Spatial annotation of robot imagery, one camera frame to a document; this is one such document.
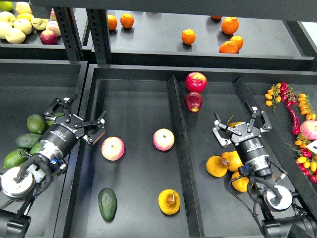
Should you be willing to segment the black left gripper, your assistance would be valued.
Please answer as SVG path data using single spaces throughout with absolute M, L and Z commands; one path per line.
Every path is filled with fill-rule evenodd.
M 59 158 L 65 158 L 79 139 L 84 140 L 89 146 L 93 146 L 106 131 L 106 111 L 103 111 L 95 121 L 83 121 L 75 114 L 70 115 L 70 106 L 77 98 L 77 94 L 62 100 L 55 98 L 44 112 L 46 119 L 55 119 L 56 110 L 63 109 L 64 117 L 57 117 L 39 139 L 44 148 L 54 151 Z

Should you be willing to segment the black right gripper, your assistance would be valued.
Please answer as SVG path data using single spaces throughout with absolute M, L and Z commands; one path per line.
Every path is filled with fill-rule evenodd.
M 219 114 L 215 112 L 212 132 L 222 148 L 231 143 L 234 145 L 244 165 L 267 165 L 269 151 L 261 132 L 269 132 L 272 130 L 272 125 L 266 112 L 259 106 L 252 105 L 248 100 L 245 104 L 251 114 L 249 123 L 243 122 L 233 128 L 223 124 Z M 228 136 L 223 137 L 220 132 L 228 132 L 230 138 Z

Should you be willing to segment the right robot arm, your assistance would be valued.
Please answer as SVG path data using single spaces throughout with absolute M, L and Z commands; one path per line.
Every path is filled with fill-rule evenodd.
M 232 144 L 242 162 L 238 177 L 230 184 L 248 178 L 247 193 L 254 203 L 249 211 L 265 238 L 315 238 L 317 226 L 296 204 L 299 195 L 279 185 L 287 172 L 280 169 L 281 176 L 273 177 L 273 163 L 262 137 L 262 133 L 272 129 L 266 112 L 257 107 L 249 109 L 250 120 L 234 127 L 223 124 L 219 114 L 214 114 L 212 132 L 218 143 L 221 147 Z

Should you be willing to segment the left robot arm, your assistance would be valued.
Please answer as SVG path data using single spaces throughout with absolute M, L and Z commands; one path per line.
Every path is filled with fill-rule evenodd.
M 0 236 L 2 238 L 23 238 L 30 226 L 28 212 L 35 199 L 45 191 L 53 179 L 66 173 L 69 162 L 66 156 L 79 140 L 94 145 L 105 133 L 105 116 L 95 121 L 84 121 L 70 112 L 70 106 L 77 99 L 56 98 L 44 112 L 52 125 L 41 135 L 39 152 L 29 154 L 20 151 L 26 161 L 0 176 L 0 189 L 8 201 L 0 207 Z

